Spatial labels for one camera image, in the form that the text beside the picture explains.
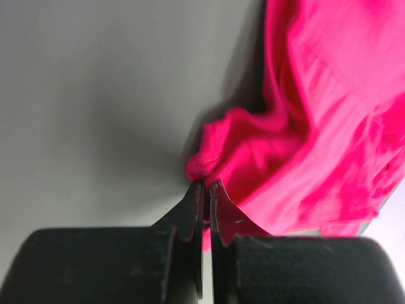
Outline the magenta t-shirt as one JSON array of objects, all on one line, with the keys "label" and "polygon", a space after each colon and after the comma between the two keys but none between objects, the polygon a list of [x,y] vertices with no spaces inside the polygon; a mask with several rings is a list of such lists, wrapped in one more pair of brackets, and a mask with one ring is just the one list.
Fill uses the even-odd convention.
[{"label": "magenta t-shirt", "polygon": [[404,2],[268,1],[263,99],[207,124],[186,174],[274,235],[355,236],[404,178]]}]

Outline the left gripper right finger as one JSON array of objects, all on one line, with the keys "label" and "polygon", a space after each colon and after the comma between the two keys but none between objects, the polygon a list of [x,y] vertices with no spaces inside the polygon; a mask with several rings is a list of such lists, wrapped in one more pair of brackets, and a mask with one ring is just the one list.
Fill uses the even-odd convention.
[{"label": "left gripper right finger", "polygon": [[363,237],[276,237],[209,189],[215,303],[400,303],[382,247]]}]

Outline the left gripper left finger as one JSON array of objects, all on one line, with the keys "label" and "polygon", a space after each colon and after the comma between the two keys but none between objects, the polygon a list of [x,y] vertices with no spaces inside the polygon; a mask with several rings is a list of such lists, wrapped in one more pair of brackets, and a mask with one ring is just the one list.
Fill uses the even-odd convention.
[{"label": "left gripper left finger", "polygon": [[197,303],[204,184],[149,227],[40,229],[9,268],[10,303]]}]

